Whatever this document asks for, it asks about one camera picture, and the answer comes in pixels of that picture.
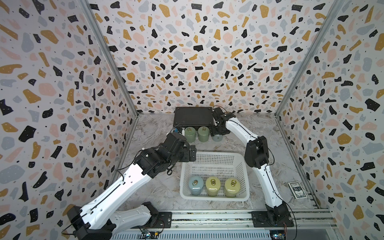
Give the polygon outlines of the blue-grey tea canister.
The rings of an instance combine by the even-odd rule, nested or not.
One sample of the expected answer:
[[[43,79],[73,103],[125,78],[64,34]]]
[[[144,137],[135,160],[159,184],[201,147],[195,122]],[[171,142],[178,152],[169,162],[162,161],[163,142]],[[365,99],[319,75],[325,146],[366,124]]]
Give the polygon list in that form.
[[[217,134],[217,135],[212,136],[212,140],[214,142],[221,142],[223,140],[223,137],[224,137],[223,135]]]

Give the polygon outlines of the green tea canister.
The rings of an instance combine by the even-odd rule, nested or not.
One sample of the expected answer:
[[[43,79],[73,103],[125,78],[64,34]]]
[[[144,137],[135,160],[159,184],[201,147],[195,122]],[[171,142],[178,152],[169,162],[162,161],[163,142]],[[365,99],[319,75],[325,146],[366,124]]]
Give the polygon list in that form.
[[[196,140],[196,129],[194,127],[185,128],[184,136],[189,143],[193,143]]]
[[[209,140],[210,129],[208,127],[202,126],[198,129],[198,139],[200,142],[204,143]]]

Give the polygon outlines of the blue tea canister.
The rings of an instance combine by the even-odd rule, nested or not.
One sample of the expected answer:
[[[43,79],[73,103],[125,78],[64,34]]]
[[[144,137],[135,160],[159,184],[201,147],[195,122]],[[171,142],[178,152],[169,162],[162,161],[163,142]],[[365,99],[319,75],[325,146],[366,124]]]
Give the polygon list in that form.
[[[189,190],[193,196],[198,196],[204,189],[204,180],[200,176],[191,176],[189,180]]]

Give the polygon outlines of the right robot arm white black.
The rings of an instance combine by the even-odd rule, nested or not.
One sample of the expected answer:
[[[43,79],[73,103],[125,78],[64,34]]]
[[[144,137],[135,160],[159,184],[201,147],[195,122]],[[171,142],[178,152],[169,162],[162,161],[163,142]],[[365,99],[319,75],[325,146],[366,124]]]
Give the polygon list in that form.
[[[268,223],[272,226],[293,227],[296,219],[290,214],[291,208],[281,197],[271,173],[272,164],[269,161],[270,149],[267,139],[251,132],[233,113],[224,113],[220,107],[215,108],[212,115],[215,119],[214,133],[220,135],[233,133],[245,145],[244,159],[261,184]]]

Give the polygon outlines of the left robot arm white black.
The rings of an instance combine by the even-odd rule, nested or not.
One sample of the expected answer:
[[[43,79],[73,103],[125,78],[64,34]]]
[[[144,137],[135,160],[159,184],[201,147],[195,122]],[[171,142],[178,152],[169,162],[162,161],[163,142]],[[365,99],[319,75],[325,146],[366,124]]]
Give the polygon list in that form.
[[[194,162],[196,156],[196,146],[190,145],[185,136],[169,133],[163,143],[140,150],[125,173],[95,200],[72,207],[67,213],[71,223],[62,234],[79,240],[109,240],[131,228],[156,226],[162,217],[150,202],[128,211],[119,207],[158,174],[171,175],[178,162]]]

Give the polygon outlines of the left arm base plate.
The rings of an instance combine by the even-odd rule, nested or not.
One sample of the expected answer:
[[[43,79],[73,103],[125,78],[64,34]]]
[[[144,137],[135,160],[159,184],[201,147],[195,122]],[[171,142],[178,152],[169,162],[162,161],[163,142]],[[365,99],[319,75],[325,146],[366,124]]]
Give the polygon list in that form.
[[[141,228],[169,229],[172,224],[172,212],[159,212],[152,215]]]

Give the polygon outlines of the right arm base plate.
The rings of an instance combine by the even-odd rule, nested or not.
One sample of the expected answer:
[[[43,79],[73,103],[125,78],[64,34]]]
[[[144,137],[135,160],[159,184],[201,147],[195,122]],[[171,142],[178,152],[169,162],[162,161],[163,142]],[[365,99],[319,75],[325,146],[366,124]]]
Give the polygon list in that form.
[[[254,228],[282,228],[294,227],[294,219],[290,213],[284,217],[279,217],[278,220],[271,220],[267,211],[253,211],[251,212],[251,219]]]

